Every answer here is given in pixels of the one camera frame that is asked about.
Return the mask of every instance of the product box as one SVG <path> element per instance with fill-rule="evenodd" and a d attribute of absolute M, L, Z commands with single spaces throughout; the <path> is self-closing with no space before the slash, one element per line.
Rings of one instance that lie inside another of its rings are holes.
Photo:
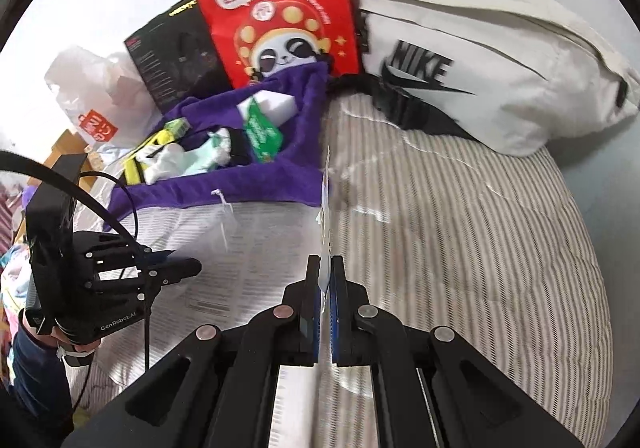
<path fill-rule="evenodd" d="M 304 63 L 359 70 L 350 0 L 198 1 L 236 88 Z"/>
<path fill-rule="evenodd" d="M 231 89 L 198 0 L 182 0 L 125 40 L 140 76 L 162 113 L 185 97 Z"/>

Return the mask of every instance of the purple fabric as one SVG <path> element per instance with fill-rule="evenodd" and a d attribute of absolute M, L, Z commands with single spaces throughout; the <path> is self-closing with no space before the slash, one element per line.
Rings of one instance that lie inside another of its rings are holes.
<path fill-rule="evenodd" d="M 186 117 L 191 131 L 214 125 L 242 128 L 238 105 L 258 90 L 290 94 L 296 98 L 298 114 L 280 127 L 284 141 L 271 163 L 222 168 L 188 177 L 158 181 L 152 186 L 128 187 L 136 209 L 190 208 L 220 203 L 212 190 L 222 191 L 228 202 L 283 201 L 319 206 L 322 172 L 320 168 L 320 118 L 326 98 L 328 70 L 325 63 L 309 63 L 286 68 L 260 84 L 230 90 L 206 99 L 190 97 L 164 115 L 166 121 Z M 206 132 L 186 138 L 181 145 L 191 150 L 207 138 Z M 109 211 L 121 220 L 131 213 L 124 191 L 114 187 Z"/>
<path fill-rule="evenodd" d="M 27 186 L 22 191 L 22 207 L 23 208 L 26 208 L 29 202 L 31 202 L 31 198 L 33 197 L 37 188 L 38 188 L 37 186 Z"/>

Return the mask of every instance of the nike swoosh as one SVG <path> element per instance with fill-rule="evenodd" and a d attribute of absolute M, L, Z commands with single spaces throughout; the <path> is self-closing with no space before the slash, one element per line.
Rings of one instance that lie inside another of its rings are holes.
<path fill-rule="evenodd" d="M 456 88 L 449 88 L 436 82 L 420 81 L 420 79 L 399 78 L 391 70 L 389 70 L 386 62 L 382 64 L 382 73 L 380 74 L 384 82 L 388 82 L 393 86 L 400 88 L 414 88 L 416 90 L 440 90 L 443 92 L 458 92 L 459 94 L 475 95 L 473 92 L 465 92 Z"/>

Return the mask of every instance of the panda cartoon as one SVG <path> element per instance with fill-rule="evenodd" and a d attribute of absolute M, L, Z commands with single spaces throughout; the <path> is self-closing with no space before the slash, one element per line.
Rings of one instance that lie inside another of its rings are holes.
<path fill-rule="evenodd" d="M 234 37 L 245 73 L 261 80 L 290 66 L 330 62 L 331 40 L 316 11 L 300 1 L 261 1 Z"/>

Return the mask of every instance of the green packet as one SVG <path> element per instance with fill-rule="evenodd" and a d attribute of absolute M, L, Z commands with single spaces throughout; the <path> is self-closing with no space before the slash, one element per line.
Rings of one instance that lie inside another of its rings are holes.
<path fill-rule="evenodd" d="M 271 162 L 282 147 L 282 132 L 262 113 L 255 98 L 252 97 L 247 110 L 244 131 L 261 163 Z"/>
<path fill-rule="evenodd" d="M 174 136 L 174 139 L 178 141 L 181 137 L 183 137 L 191 128 L 189 121 L 187 121 L 186 117 L 179 117 L 178 119 L 172 119 L 164 124 L 164 129 L 171 132 Z"/>

